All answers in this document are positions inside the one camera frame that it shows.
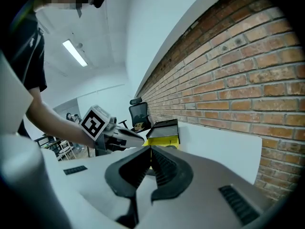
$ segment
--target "shirt logo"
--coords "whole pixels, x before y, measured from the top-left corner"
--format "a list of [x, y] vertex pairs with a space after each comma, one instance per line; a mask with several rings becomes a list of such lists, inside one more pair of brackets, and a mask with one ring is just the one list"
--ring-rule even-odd
[[32, 38], [31, 40], [30, 40], [30, 47], [32, 47], [33, 46], [33, 42], [34, 42], [34, 38]]

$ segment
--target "ceiling light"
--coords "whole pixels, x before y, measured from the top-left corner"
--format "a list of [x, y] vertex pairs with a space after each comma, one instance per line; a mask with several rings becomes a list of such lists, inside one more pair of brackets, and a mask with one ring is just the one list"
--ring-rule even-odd
[[77, 62], [81, 64], [82, 67], [85, 67], [85, 66], [88, 65], [86, 63], [86, 61], [81, 57], [81, 55], [73, 47], [73, 45], [72, 45], [70, 40], [67, 40], [67, 41], [63, 42], [62, 44], [69, 51], [69, 53], [72, 54], [72, 56], [77, 60]]

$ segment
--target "black office chair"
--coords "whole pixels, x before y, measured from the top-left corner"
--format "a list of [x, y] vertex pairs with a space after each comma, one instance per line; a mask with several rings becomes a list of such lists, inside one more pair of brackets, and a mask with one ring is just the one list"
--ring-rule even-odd
[[[129, 107], [129, 112], [130, 112], [130, 115], [132, 117], [132, 126], [133, 126], [133, 128], [131, 130], [135, 131], [134, 126], [137, 123], [143, 123], [143, 129], [139, 132], [151, 129], [152, 124], [151, 124], [151, 122], [149, 121], [149, 118], [148, 118], [149, 114], [147, 112], [147, 108], [148, 108], [147, 103], [142, 102], [141, 97], [136, 98], [136, 99], [132, 99], [132, 100], [130, 100], [129, 103], [131, 105]], [[121, 122], [119, 122], [119, 124], [123, 123], [124, 127], [128, 128], [126, 123], [125, 123], [126, 121], [127, 120], [121, 121]]]

